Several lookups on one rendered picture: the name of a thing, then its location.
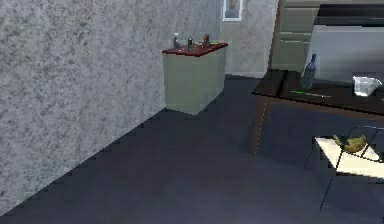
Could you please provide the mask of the dark blue glass bottle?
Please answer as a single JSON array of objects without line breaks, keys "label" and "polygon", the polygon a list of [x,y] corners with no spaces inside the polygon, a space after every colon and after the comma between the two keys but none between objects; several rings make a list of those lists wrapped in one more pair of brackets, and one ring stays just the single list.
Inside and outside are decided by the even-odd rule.
[{"label": "dark blue glass bottle", "polygon": [[308,63],[308,65],[304,69],[304,73],[303,73],[303,76],[301,79],[301,87],[303,89],[310,89],[312,87],[314,75],[316,72],[315,61],[316,61],[316,55],[313,54],[311,56],[310,62]]}]

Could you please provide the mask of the dark wooden table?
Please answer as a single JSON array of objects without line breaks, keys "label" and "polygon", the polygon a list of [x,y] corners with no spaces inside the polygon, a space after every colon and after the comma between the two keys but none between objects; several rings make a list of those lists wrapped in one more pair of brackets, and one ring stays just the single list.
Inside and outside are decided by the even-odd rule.
[{"label": "dark wooden table", "polygon": [[287,70],[268,70],[253,94],[257,96],[251,152],[255,154],[261,142],[263,125],[269,119],[272,104],[291,106],[384,121],[384,87],[368,97],[353,95],[352,86],[317,83],[312,89],[300,89],[301,74]]}]

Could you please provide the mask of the grey appliance with black top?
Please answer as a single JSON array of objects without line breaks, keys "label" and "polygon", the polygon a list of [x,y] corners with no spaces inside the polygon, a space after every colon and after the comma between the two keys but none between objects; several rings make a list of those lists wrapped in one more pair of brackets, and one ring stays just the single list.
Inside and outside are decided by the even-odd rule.
[{"label": "grey appliance with black top", "polygon": [[384,3],[321,4],[304,66],[315,55],[315,78],[349,83],[353,76],[384,82]]}]

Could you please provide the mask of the grey cabinet with red top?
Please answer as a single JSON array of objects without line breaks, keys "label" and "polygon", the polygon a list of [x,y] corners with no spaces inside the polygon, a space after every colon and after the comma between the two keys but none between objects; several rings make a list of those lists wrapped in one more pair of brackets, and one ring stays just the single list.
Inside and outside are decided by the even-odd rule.
[{"label": "grey cabinet with red top", "polygon": [[163,50],[166,108],[197,115],[224,89],[227,43]]}]

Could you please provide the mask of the pale stool with black frame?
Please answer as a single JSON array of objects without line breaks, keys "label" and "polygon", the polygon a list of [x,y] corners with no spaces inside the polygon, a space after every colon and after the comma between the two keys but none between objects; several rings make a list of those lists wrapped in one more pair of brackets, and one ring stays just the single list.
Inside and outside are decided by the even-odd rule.
[{"label": "pale stool with black frame", "polygon": [[366,145],[364,148],[356,153],[347,152],[343,147],[338,146],[332,136],[313,136],[312,148],[305,162],[307,166],[315,146],[318,146],[321,153],[328,160],[329,166],[334,170],[334,174],[331,176],[324,196],[320,203],[319,210],[322,210],[324,202],[329,193],[330,187],[333,182],[333,178],[339,174],[347,174],[353,176],[364,176],[369,178],[376,178],[384,180],[384,156],[380,156],[376,153],[374,146],[371,144],[376,139],[380,132],[384,132],[384,128],[374,126],[354,126],[350,129],[346,136],[347,138],[352,137],[351,134],[355,129],[372,129],[373,135],[371,138],[366,137]]}]

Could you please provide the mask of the white framed wall picture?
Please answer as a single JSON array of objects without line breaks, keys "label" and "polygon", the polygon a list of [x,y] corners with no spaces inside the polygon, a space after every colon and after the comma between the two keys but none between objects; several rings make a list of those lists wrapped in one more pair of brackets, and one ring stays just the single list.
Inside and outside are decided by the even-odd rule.
[{"label": "white framed wall picture", "polygon": [[235,22],[242,19],[243,0],[223,0],[223,20]]}]

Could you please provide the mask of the yellow brown food piece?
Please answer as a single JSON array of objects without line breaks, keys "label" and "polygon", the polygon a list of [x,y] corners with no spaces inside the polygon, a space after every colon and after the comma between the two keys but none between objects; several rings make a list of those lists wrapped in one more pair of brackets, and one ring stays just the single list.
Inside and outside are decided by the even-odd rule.
[{"label": "yellow brown food piece", "polygon": [[366,145],[366,136],[362,135],[361,137],[347,138],[346,136],[335,134],[333,135],[335,143],[343,147],[345,151],[356,153],[361,151]]}]

